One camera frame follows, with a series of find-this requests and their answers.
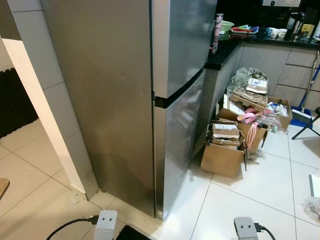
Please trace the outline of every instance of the power cord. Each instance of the power cord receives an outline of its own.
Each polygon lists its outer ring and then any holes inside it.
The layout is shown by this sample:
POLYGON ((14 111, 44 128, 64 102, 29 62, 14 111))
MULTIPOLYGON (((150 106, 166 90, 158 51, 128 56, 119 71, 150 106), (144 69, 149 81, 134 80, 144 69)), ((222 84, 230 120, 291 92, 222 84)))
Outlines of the power cord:
POLYGON ((99 215, 94 215, 90 218, 78 218, 78 219, 75 219, 75 220, 72 220, 72 221, 69 221, 65 224, 63 224, 62 226, 58 227, 56 230, 54 230, 48 237, 46 240, 49 240, 51 239, 57 232, 59 232, 61 229, 63 229, 64 227, 70 225, 70 224, 74 224, 76 222, 91 222, 92 225, 96 225, 97 222, 98 222, 98 218, 99 218, 99 215))
POLYGON ((258 233, 261 233, 262 230, 265 230, 272 238, 272 240, 276 240, 274 235, 264 226, 261 226, 259 223, 255 222, 254 223, 254 226, 255 226, 255 230, 258 232, 258 233))

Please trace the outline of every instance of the green bowl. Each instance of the green bowl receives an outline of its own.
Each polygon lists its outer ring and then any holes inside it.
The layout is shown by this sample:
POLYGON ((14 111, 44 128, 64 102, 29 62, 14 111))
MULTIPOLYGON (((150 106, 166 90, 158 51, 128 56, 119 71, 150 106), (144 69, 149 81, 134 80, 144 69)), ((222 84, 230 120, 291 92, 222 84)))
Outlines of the green bowl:
POLYGON ((224 21, 222 20, 222 26, 221 26, 221 30, 220 31, 229 31, 235 24, 233 22, 230 21, 224 21))

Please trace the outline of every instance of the black countertop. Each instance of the black countertop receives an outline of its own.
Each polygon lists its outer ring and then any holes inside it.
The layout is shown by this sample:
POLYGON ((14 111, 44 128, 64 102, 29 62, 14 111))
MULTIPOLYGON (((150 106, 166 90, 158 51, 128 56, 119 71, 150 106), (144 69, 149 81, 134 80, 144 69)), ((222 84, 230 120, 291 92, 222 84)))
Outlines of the black countertop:
POLYGON ((271 37, 264 32, 257 32, 256 34, 232 34, 227 32, 225 35, 219 37, 218 50, 216 54, 211 51, 208 55, 208 60, 204 65, 206 69, 221 70, 221 68, 229 60, 233 50, 241 42, 247 43, 263 43, 286 47, 304 48, 309 50, 320 50, 320 42, 313 39, 292 39, 291 36, 284 38, 271 37))

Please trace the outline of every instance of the broom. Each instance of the broom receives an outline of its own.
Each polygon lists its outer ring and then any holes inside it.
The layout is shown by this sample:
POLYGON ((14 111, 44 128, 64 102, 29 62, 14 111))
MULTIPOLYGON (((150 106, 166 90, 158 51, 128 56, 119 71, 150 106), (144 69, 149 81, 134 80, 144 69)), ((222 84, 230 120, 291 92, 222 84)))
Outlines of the broom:
POLYGON ((301 109, 301 111, 298 111, 296 109, 292 109, 292 117, 295 120, 298 120, 298 121, 300 121, 302 123, 305 123, 305 124, 310 123, 310 121, 312 119, 311 116, 306 113, 306 112, 310 113, 310 110, 307 109, 307 111, 305 112, 305 108, 306 108, 306 103, 307 103, 307 99, 308 99, 310 88, 311 88, 312 84, 314 83, 314 81, 315 81, 315 79, 316 79, 316 77, 318 75, 318 72, 319 72, 320 66, 318 67, 318 69, 317 69, 317 71, 315 73, 318 56, 319 56, 319 51, 317 51, 316 56, 315 56, 315 60, 314 60, 314 64, 313 64, 313 70, 312 70, 312 74, 311 74, 311 77, 310 77, 310 82, 309 82, 308 89, 307 89, 305 95, 302 98, 302 101, 304 100, 302 109, 301 109))

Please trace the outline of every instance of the stainless steel refrigerator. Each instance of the stainless steel refrigerator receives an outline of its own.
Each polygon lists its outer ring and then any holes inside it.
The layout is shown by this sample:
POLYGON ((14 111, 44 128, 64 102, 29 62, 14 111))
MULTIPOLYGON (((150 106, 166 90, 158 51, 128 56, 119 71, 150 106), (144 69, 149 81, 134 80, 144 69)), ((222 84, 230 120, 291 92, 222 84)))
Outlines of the stainless steel refrigerator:
POLYGON ((41 0, 99 187, 164 219, 192 157, 217 0, 41 0))

